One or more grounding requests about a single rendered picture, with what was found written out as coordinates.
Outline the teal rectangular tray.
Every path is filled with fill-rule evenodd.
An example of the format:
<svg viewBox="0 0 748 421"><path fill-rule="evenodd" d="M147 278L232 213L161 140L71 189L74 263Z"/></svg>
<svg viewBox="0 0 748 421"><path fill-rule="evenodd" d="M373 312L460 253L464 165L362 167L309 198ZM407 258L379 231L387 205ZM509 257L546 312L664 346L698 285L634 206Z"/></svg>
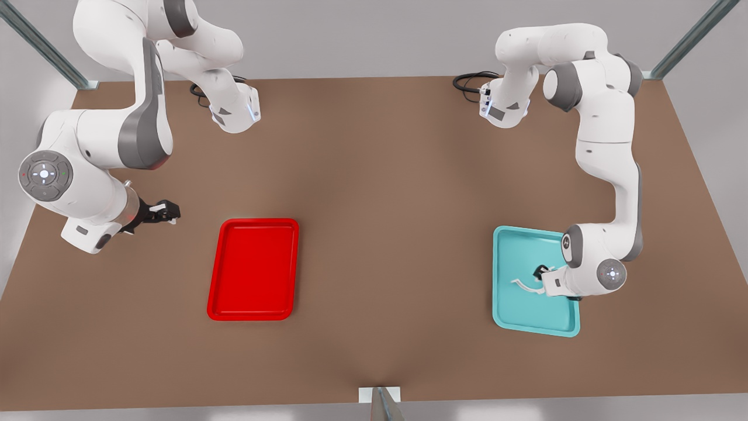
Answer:
<svg viewBox="0 0 748 421"><path fill-rule="evenodd" d="M498 326L521 332L575 337L580 332L577 301L521 290L513 279L534 284L540 264L551 269L565 265L559 232L499 226L493 234L492 315Z"/></svg>

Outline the red rectangular tray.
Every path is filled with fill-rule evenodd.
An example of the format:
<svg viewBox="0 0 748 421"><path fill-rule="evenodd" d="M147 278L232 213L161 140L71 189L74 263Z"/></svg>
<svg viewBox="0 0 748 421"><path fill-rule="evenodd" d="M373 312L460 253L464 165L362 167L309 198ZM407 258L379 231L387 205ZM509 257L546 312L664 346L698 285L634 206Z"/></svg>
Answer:
<svg viewBox="0 0 748 421"><path fill-rule="evenodd" d="M234 218L221 225L207 315L217 322L277 322L292 313L299 224Z"/></svg>

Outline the silver frame post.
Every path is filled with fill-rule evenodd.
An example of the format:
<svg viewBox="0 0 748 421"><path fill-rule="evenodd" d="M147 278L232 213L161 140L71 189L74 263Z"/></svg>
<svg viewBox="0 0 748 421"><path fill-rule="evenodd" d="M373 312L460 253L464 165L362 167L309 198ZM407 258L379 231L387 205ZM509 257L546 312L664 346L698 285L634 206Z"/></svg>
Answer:
<svg viewBox="0 0 748 421"><path fill-rule="evenodd" d="M643 70L643 79L663 80L741 1L716 0L652 70Z"/></svg>
<svg viewBox="0 0 748 421"><path fill-rule="evenodd" d="M400 387L361 387L358 399L370 404L370 421L406 421L400 409Z"/></svg>
<svg viewBox="0 0 748 421"><path fill-rule="evenodd" d="M0 0L2 18L19 37L28 43L73 87L80 90L96 90L98 81L88 80L70 63L9 0Z"/></svg>

